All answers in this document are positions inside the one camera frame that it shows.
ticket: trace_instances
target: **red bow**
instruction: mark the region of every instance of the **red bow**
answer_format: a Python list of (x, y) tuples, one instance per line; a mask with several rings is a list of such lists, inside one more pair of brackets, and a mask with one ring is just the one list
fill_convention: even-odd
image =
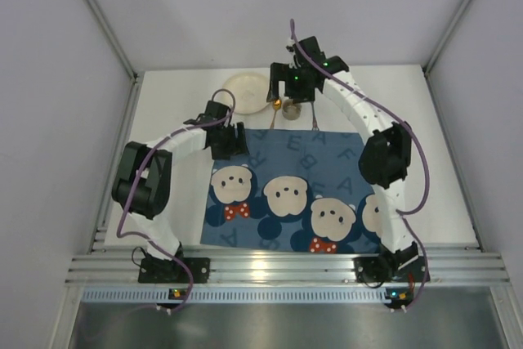
[(224, 213), (226, 215), (227, 221), (231, 221), (234, 217), (236, 217), (236, 214), (239, 214), (239, 216), (242, 218), (248, 218), (251, 215), (251, 211), (249, 210), (248, 204), (246, 202), (242, 202), (238, 206), (229, 204), (225, 207)]
[(319, 253), (320, 251), (323, 251), (324, 253), (336, 253), (337, 246), (336, 243), (327, 243), (320, 237), (315, 237), (309, 245), (309, 251), (312, 253)]

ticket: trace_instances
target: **cartoon mouse face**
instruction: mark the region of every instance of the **cartoon mouse face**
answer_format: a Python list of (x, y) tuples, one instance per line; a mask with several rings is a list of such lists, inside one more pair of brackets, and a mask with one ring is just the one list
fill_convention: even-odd
[(246, 167), (230, 166), (213, 173), (211, 186), (219, 202), (243, 202), (251, 194), (253, 174)]
[(335, 198), (320, 198), (311, 205), (311, 226), (319, 237), (331, 241), (345, 239), (356, 222), (354, 210)]
[(367, 196), (362, 201), (359, 210), (365, 229), (374, 232), (381, 239), (382, 219), (378, 207), (378, 197), (374, 194)]
[(307, 182), (300, 177), (282, 176), (269, 181), (263, 194), (275, 216), (297, 216), (307, 205), (307, 188)]

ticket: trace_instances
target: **cartoon character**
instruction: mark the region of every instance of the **cartoon character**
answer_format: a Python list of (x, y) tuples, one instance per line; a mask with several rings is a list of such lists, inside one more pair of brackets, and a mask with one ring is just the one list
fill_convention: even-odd
[(376, 244), (379, 248), (382, 237), (382, 219), (378, 207), (378, 197), (374, 194), (364, 197), (358, 206), (358, 218), (363, 223), (363, 235), (369, 243)]
[(282, 231), (282, 223), (303, 218), (312, 199), (311, 188), (301, 177), (281, 176), (269, 181), (263, 188), (262, 198), (266, 215), (258, 224), (262, 239), (273, 240)]
[(205, 221), (210, 226), (221, 226), (236, 217), (249, 218), (256, 215), (254, 211), (262, 212), (262, 207), (257, 206), (261, 200), (253, 197), (256, 191), (256, 175), (246, 164), (213, 171), (209, 194), (215, 205), (207, 209)]
[(291, 248), (310, 253), (352, 253), (348, 243), (360, 235), (353, 230), (355, 222), (352, 206), (319, 196), (311, 205), (311, 213), (303, 218), (303, 229), (291, 237)]

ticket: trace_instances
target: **wall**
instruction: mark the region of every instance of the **wall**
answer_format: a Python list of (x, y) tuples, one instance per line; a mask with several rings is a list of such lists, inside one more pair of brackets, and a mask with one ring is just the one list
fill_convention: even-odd
[(98, 0), (140, 70), (265, 67), (298, 37), (349, 64), (422, 64), (460, 0)]
[(129, 80), (83, 0), (0, 0), (0, 347), (46, 347)]
[(521, 26), (521, 0), (475, 0), (431, 81), (482, 238), (523, 304)]

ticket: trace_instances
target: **golden spoon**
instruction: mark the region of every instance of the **golden spoon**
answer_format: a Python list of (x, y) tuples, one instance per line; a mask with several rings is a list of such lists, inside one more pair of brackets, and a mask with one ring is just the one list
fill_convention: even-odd
[(275, 129), (275, 120), (276, 120), (276, 113), (281, 110), (281, 100), (274, 100), (272, 101), (272, 108), (275, 110), (275, 114), (272, 117), (272, 123), (270, 124), (269, 129), (274, 130)]

